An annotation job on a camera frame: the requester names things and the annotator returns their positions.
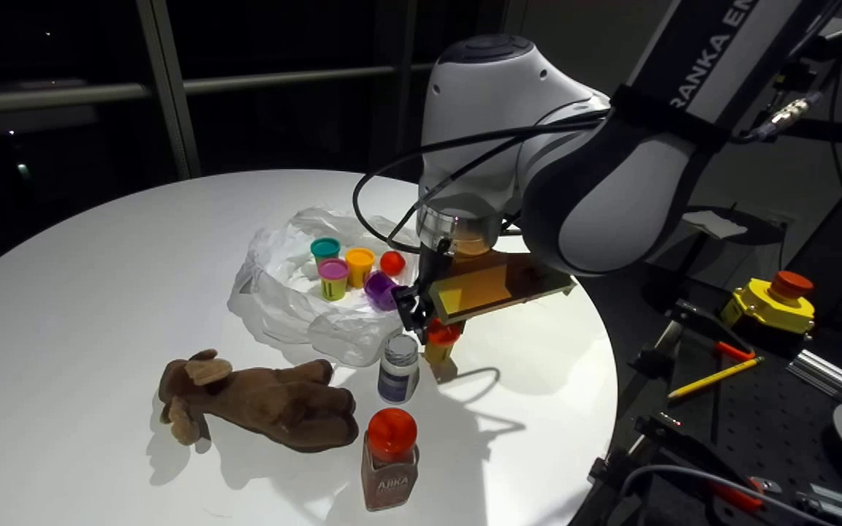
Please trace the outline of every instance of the purple cap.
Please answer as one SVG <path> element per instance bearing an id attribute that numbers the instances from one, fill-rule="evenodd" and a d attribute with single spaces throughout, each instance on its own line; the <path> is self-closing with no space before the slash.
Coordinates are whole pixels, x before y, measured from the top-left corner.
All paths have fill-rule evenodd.
<path id="1" fill-rule="evenodd" d="M 363 290 L 376 309 L 394 309 L 394 279 L 385 271 L 372 271 Z"/>
<path id="2" fill-rule="evenodd" d="M 349 279 L 352 277 L 352 266 L 344 259 L 321 259 L 316 266 L 316 271 L 321 274 L 321 279 Z"/>

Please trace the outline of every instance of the label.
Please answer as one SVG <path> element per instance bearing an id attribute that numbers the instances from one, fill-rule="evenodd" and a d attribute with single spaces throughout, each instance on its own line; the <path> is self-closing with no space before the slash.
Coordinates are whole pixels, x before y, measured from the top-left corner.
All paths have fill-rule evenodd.
<path id="1" fill-rule="evenodd" d="M 416 392 L 416 383 L 419 383 L 419 374 L 391 374 L 391 372 L 381 367 L 381 395 L 385 401 L 394 401 L 394 404 L 409 401 Z"/>

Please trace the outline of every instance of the clear plastic bag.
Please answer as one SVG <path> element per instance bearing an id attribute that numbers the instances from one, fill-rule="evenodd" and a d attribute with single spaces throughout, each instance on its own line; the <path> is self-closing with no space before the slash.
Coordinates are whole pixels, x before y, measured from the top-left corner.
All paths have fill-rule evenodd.
<path id="1" fill-rule="evenodd" d="M 372 220 L 372 224 L 391 231 L 385 220 Z M 381 357 L 384 342 L 401 329 L 401 317 L 394 309 L 375 309 L 363 290 L 352 290 L 334 303 L 324 301 L 309 258 L 316 236 L 337 236 L 343 252 L 349 246 L 385 252 L 354 215 L 308 208 L 283 228 L 261 231 L 251 240 L 227 309 L 245 320 L 257 342 L 277 351 L 316 351 L 334 361 L 366 367 Z M 401 279 L 409 284 L 416 262 L 409 255 L 404 258 Z"/>

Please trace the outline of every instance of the orange bottle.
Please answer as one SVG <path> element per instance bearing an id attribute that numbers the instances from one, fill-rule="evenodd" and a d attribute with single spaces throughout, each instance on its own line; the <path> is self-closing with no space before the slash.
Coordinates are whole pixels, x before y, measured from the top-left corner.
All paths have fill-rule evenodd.
<path id="1" fill-rule="evenodd" d="M 438 317 L 428 320 L 428 344 L 425 358 L 438 383 L 451 383 L 457 377 L 457 361 L 451 357 L 457 339 L 463 336 L 466 320 L 442 325 Z"/>
<path id="2" fill-rule="evenodd" d="M 404 410 L 381 410 L 363 445 L 366 507 L 394 507 L 413 496 L 419 478 L 419 423 Z"/>

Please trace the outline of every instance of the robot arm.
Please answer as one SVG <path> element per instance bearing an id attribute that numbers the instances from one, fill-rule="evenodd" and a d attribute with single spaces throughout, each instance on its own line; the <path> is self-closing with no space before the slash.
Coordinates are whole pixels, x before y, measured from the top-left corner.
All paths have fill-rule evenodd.
<path id="1" fill-rule="evenodd" d="M 425 144 L 615 109 L 594 130 L 521 144 L 419 211 L 428 246 L 485 252 L 515 220 L 533 258 L 568 274 L 644 259 L 759 87 L 833 11 L 833 0 L 675 0 L 629 82 L 609 97 L 571 82 L 521 37 L 480 37 L 433 69 Z M 425 157 L 422 195 L 493 144 Z"/>

